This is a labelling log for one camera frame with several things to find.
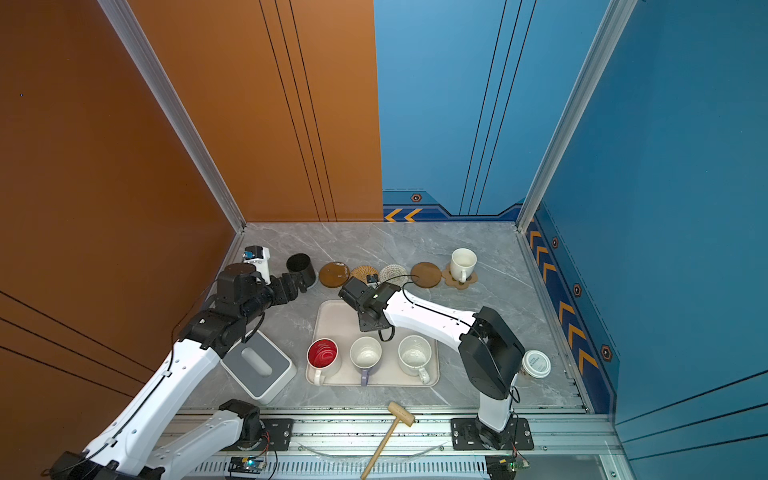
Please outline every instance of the red mug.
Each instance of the red mug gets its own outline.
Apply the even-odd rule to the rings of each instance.
[[[320,386],[341,368],[339,346],[331,339],[316,340],[306,351],[306,361],[315,369],[313,383]]]

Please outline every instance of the wooden mallet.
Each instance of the wooden mallet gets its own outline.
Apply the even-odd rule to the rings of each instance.
[[[379,458],[379,455],[381,455],[382,450],[384,449],[384,445],[389,441],[389,437],[392,436],[392,432],[395,431],[395,427],[397,426],[398,422],[403,422],[407,426],[413,425],[414,420],[416,420],[416,417],[408,413],[406,409],[401,407],[400,405],[390,402],[389,406],[387,407],[387,410],[389,410],[389,413],[393,414],[395,416],[395,421],[392,422],[392,426],[389,427],[389,431],[384,435],[384,438],[382,439],[382,442],[379,443],[379,447],[376,449],[376,453],[373,454],[373,457],[371,458],[371,461],[368,462],[368,466],[366,467],[366,470],[360,475],[361,480],[366,480],[366,477],[373,469],[373,466],[376,464],[376,460]]]

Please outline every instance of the mug handle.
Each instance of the mug handle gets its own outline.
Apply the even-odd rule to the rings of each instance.
[[[419,369],[419,378],[422,380],[422,383],[424,385],[429,383],[429,374],[427,373],[427,370],[423,367]]]

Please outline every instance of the blue wall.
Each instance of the blue wall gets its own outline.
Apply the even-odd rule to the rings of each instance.
[[[765,2],[638,2],[545,195],[621,359],[642,480],[765,447],[738,440],[768,432],[766,24]]]
[[[607,4],[376,0],[385,204],[388,190],[453,215],[519,202]]]

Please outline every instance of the white cup on coaster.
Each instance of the white cup on coaster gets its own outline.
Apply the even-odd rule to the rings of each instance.
[[[360,386],[368,386],[368,378],[382,358],[382,346],[377,339],[362,336],[349,349],[349,358],[360,371]]]
[[[478,262],[478,256],[469,248],[457,248],[451,254],[451,276],[459,283],[467,281],[475,264]]]
[[[424,385],[429,383],[426,366],[432,359],[432,347],[422,336],[411,335],[402,339],[397,347],[400,368],[410,376],[418,376]]]

